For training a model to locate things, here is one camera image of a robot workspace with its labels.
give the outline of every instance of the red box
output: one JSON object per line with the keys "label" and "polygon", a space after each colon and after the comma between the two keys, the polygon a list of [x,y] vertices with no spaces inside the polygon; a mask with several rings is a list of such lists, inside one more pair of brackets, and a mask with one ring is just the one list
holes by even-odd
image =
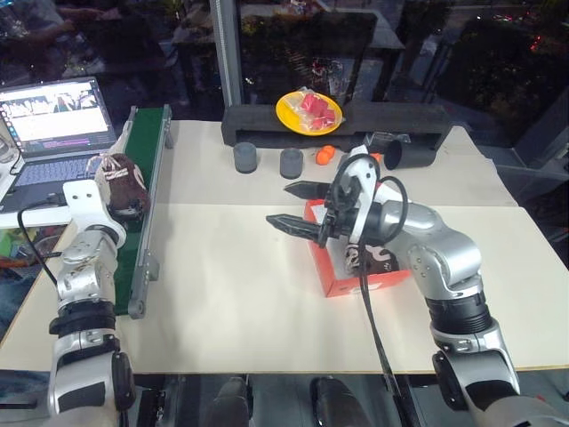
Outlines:
{"label": "red box", "polygon": [[[311,222],[316,222],[317,219],[312,211],[312,207],[322,205],[324,200],[309,200],[304,208],[304,219]],[[334,267],[332,266],[332,259],[325,248],[321,248],[314,242],[309,242],[310,251],[314,257],[317,265],[318,276],[322,283],[322,289],[326,297],[339,296],[346,294],[353,294],[359,292],[359,278],[336,278]],[[390,273],[370,274],[368,276],[368,283],[370,290],[395,286],[401,283],[405,278],[411,276],[411,271],[400,270],[392,271]]]}

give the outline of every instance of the laptop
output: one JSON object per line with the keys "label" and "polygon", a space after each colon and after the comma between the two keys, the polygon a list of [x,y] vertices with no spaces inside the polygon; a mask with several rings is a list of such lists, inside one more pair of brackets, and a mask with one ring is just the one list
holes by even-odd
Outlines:
{"label": "laptop", "polygon": [[94,176],[87,162],[107,151],[115,132],[94,77],[0,92],[0,115],[24,159],[0,214],[63,194],[63,183]]}

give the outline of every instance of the orange object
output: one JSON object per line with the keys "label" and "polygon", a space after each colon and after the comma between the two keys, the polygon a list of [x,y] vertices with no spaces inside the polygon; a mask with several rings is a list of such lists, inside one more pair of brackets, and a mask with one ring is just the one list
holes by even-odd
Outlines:
{"label": "orange object", "polygon": [[333,145],[324,145],[322,147],[322,151],[325,151],[326,153],[330,154],[330,158],[334,157],[334,154],[336,154],[336,149],[334,148]]}
{"label": "orange object", "polygon": [[[322,205],[324,200],[309,200],[304,207],[304,219],[316,222],[317,218],[312,210],[313,206]],[[321,248],[314,242],[309,242],[310,252],[317,265],[318,276],[326,298],[331,296],[354,294],[359,292],[359,278],[336,278],[332,259],[326,248]],[[370,291],[374,289],[396,286],[411,276],[411,271],[400,270],[390,273],[370,274],[368,282]]]}
{"label": "orange object", "polygon": [[324,151],[323,149],[321,149],[320,151],[317,152],[317,164],[324,166],[324,165],[328,165],[328,163],[330,162],[330,160],[332,159],[332,156],[330,156],[330,153],[328,151]]}

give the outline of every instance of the table surface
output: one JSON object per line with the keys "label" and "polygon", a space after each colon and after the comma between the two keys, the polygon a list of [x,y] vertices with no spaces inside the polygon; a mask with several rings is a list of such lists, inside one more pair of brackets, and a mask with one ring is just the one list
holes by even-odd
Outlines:
{"label": "table surface", "polygon": [[[280,190],[288,181],[278,175],[278,150],[262,150],[257,172],[239,175],[219,124],[172,128],[177,145],[164,152],[151,241],[160,279],[147,316],[117,322],[135,372],[378,372],[361,298],[324,298],[307,242],[264,221],[302,212],[302,201]],[[314,167],[311,150],[305,155],[303,179],[332,178],[334,167]],[[568,366],[569,273],[468,135],[454,128],[433,166],[394,174],[479,245],[491,313],[516,367]],[[71,225],[59,247],[74,234]],[[432,372],[436,347],[413,280],[372,292],[372,302],[393,369]],[[41,275],[0,344],[0,368],[49,370],[55,305]]]}

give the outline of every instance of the plastic bag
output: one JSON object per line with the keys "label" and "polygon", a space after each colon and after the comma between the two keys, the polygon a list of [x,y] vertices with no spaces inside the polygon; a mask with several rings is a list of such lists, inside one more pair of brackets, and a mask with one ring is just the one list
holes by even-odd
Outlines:
{"label": "plastic bag", "polygon": [[286,102],[299,117],[304,131],[323,131],[341,121],[325,99],[306,87],[286,97]]}

